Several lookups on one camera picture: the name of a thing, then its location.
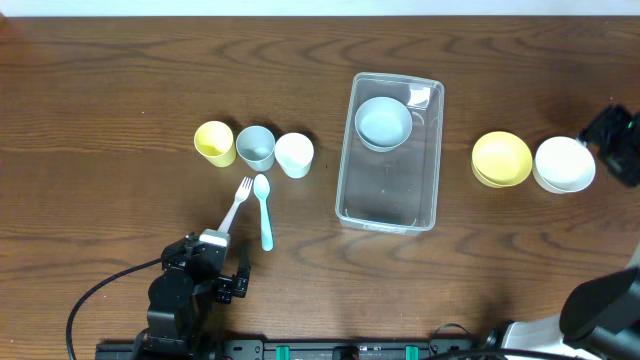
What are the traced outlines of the white bowl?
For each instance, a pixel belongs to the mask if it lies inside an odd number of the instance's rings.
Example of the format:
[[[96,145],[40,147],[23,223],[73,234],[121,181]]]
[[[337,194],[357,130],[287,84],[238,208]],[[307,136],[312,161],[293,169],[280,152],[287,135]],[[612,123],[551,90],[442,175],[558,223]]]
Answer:
[[[579,192],[589,187],[595,178],[595,159],[578,140],[552,137],[543,141],[536,150],[533,175],[548,192]]]

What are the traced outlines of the white plastic fork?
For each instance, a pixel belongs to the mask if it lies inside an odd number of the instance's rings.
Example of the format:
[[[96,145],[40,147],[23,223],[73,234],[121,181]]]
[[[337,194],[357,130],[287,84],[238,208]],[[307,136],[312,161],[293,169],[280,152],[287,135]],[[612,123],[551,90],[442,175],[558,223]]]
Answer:
[[[235,193],[234,202],[218,228],[220,232],[227,233],[229,231],[239,206],[246,201],[251,194],[253,182],[254,179],[250,177],[244,177],[241,181]]]

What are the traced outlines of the light blue plastic spoon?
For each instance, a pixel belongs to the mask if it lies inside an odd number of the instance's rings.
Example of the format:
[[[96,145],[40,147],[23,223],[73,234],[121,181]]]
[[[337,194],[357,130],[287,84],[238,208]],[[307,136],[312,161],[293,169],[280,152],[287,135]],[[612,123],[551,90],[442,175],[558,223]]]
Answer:
[[[260,226],[261,226],[261,244],[262,249],[266,252],[274,249],[274,238],[268,209],[268,197],[271,187],[267,177],[264,174],[258,174],[253,184],[254,195],[259,200],[260,205]]]

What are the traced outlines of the yellow bowl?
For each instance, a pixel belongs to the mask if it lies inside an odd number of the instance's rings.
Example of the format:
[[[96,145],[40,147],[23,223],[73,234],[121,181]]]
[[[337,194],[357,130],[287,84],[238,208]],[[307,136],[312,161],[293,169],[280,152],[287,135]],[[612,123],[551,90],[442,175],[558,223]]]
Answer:
[[[474,176],[492,188],[506,188],[524,182],[532,172],[529,146],[506,131],[489,132],[473,146],[471,167]]]

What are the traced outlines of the yellow cup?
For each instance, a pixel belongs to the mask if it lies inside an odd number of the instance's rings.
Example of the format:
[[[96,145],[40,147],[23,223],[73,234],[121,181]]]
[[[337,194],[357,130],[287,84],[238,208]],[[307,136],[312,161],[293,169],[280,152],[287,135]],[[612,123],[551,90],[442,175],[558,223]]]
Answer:
[[[200,155],[219,168],[230,166],[236,159],[234,134],[220,121],[200,125],[194,134],[194,146]]]

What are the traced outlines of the grey cup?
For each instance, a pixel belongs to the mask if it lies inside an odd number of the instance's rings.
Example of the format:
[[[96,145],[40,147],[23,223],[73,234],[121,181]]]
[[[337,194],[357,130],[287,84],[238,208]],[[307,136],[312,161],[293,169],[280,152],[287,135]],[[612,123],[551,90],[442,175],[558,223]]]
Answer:
[[[275,162],[275,137],[263,126],[250,126],[236,139],[236,150],[245,163],[257,172],[269,170]]]

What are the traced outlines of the white cup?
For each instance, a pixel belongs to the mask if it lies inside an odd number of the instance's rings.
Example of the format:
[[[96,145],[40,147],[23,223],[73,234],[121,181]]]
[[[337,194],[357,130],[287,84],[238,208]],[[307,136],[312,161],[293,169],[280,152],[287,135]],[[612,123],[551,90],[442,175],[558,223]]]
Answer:
[[[305,177],[310,171],[313,157],[313,143],[301,133],[287,133],[276,141],[276,161],[290,178]]]

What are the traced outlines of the grey bowl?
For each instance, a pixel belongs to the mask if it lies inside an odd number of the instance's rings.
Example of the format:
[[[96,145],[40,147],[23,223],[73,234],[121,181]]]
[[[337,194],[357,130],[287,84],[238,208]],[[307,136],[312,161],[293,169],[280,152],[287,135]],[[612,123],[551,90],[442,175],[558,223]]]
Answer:
[[[357,109],[355,129],[365,147],[374,152],[389,152],[410,137],[413,120],[400,101],[374,97]]]

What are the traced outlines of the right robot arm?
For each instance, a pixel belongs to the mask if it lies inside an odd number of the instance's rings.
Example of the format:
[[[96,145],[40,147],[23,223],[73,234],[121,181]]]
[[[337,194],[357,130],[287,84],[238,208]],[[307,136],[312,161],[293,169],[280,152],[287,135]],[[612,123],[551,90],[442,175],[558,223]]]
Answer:
[[[605,108],[578,135],[627,187],[639,185],[639,115],[622,105]],[[513,322],[477,351],[486,359],[637,359],[639,255],[626,269],[575,288],[561,312],[534,322]]]

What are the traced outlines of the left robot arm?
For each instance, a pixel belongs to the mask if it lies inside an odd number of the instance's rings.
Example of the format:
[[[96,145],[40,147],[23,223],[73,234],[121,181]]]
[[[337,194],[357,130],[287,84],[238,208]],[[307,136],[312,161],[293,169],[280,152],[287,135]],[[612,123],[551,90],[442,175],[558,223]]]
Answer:
[[[148,290],[148,328],[134,341],[133,359],[224,357],[222,342],[206,333],[206,324],[215,303],[246,296],[251,272],[243,257],[235,274],[222,273],[229,243],[228,233],[207,229],[163,250],[163,273]]]

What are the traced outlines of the clear plastic container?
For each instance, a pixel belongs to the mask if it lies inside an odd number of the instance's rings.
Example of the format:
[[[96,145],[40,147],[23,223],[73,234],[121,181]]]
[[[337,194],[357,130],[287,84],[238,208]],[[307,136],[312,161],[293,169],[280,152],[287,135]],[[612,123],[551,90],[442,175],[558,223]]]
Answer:
[[[389,152],[365,147],[355,129],[357,109],[374,97],[398,100],[412,116],[410,137]],[[335,205],[343,226],[402,235],[434,227],[444,97],[436,80],[372,72],[354,77]]]

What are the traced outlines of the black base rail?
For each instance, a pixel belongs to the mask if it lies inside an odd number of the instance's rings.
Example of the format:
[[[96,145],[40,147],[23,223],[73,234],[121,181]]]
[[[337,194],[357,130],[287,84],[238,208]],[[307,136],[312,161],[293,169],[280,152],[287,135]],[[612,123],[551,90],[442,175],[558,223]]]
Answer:
[[[229,360],[411,360],[474,348],[471,339],[454,337],[426,342],[263,342],[230,340],[208,346],[185,359]]]

